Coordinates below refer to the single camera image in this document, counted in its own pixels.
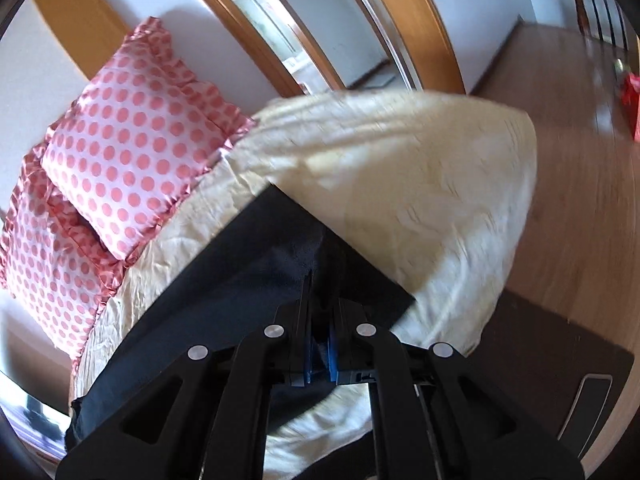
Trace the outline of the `pink polka-dot pillow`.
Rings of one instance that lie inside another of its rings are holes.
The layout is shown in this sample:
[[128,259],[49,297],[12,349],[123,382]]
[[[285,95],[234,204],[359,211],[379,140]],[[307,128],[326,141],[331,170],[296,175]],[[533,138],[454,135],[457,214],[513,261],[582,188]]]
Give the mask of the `pink polka-dot pillow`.
[[1,286],[76,370],[93,325],[124,279],[124,265],[51,182],[41,159],[23,158],[1,232]]
[[162,21],[147,18],[54,127],[42,166],[124,261],[253,126],[174,55]]

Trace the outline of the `cream bed sheet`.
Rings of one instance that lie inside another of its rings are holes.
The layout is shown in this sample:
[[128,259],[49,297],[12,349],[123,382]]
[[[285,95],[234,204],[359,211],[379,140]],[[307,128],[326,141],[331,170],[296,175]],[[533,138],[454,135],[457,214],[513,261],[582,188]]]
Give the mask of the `cream bed sheet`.
[[[510,273],[536,173],[534,125],[512,107],[409,90],[275,102],[144,246],[112,302],[134,318],[102,315],[85,356],[104,370],[151,304],[270,185],[414,297],[386,328],[400,342],[469,351]],[[311,383],[273,387],[258,479],[327,479],[330,455],[372,429],[367,386],[331,377],[330,329],[352,301],[335,301],[320,323],[316,296],[312,279]]]

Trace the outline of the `black pants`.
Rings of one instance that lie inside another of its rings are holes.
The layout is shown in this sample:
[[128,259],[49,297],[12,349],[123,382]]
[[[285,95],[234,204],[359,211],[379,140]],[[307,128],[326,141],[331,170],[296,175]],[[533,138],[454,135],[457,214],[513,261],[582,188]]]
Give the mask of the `black pants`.
[[232,348],[299,300],[312,276],[320,323],[337,300],[392,327],[416,300],[328,226],[273,185],[252,200],[160,294],[73,400],[66,448],[103,424],[194,344]]

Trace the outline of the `dark floor mat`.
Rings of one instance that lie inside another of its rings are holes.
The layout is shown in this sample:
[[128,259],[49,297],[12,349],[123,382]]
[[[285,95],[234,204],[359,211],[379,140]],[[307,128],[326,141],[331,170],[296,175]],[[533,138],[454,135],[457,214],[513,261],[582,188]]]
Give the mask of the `dark floor mat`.
[[611,415],[634,355],[506,289],[470,361],[582,458]]

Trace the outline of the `right pink polka-dot pillow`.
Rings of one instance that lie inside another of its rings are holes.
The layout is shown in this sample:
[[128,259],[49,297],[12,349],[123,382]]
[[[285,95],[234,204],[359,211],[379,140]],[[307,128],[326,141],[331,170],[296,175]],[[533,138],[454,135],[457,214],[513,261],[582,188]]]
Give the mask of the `right pink polka-dot pillow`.
[[54,127],[42,166],[124,261],[253,126],[174,55],[162,21],[147,18]]

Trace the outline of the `red object on floor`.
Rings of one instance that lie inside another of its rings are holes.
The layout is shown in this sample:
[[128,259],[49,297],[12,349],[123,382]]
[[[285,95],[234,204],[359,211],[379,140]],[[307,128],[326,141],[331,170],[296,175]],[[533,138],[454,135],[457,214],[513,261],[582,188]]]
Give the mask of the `red object on floor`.
[[640,77],[626,70],[620,83],[620,102],[624,109],[632,140],[640,141]]

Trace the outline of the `left pink polka-dot pillow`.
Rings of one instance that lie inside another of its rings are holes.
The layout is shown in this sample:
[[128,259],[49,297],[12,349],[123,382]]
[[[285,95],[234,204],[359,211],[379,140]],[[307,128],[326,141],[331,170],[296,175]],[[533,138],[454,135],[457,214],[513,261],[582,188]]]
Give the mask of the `left pink polka-dot pillow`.
[[51,182],[41,159],[23,158],[1,232],[1,286],[76,370],[93,325],[124,279],[124,265]]

